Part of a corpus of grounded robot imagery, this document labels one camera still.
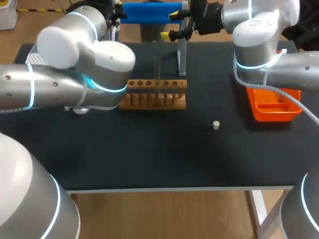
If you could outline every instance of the wooden test tube rack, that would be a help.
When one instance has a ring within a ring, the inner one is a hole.
[[[187,80],[129,80],[120,110],[185,110]]]

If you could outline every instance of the small white cylinder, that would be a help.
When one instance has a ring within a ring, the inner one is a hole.
[[[213,128],[214,128],[214,130],[218,130],[219,126],[220,126],[220,122],[219,122],[219,121],[214,121],[214,122],[213,122]]]

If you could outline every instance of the white cap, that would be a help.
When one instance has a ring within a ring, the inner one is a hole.
[[[40,56],[52,67],[68,69],[79,59],[76,37],[56,26],[43,29],[36,39]]]
[[[218,130],[219,126],[220,126],[220,122],[219,122],[219,121],[214,121],[214,122],[213,122],[213,128],[214,128],[214,130]]]
[[[278,16],[273,12],[264,12],[253,19],[239,24],[233,32],[236,46],[251,47],[271,39],[278,30]]]
[[[0,226],[16,211],[27,194],[33,173],[28,150],[0,133]]]
[[[95,41],[92,47],[95,64],[117,72],[131,71],[135,54],[126,45],[117,41]]]

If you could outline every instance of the wooden floor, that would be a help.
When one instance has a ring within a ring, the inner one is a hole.
[[[67,8],[68,0],[61,0]],[[57,0],[18,0],[18,8],[59,8]],[[21,12],[14,30],[0,31],[0,64],[12,63],[21,44],[35,42],[41,29],[62,13]],[[168,29],[177,28],[169,25]],[[120,40],[139,42],[139,26],[122,25]],[[192,41],[231,41],[231,35],[199,36]],[[280,191],[265,191],[267,210]],[[81,194],[80,239],[254,239],[246,194],[227,192],[169,192]]]

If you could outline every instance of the table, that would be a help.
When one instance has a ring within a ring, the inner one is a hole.
[[[153,75],[153,53],[175,44],[127,44],[137,56],[132,78]],[[31,45],[15,62],[23,63]],[[292,42],[279,48],[296,51]],[[252,120],[232,75],[232,43],[187,45],[186,111],[91,110],[74,117],[63,107],[0,115],[0,130],[21,142],[66,190],[260,188],[292,186],[319,154],[315,124],[304,114],[289,124]],[[162,63],[162,78],[177,69]],[[302,102],[319,115],[318,96]],[[213,121],[221,122],[218,131]]]

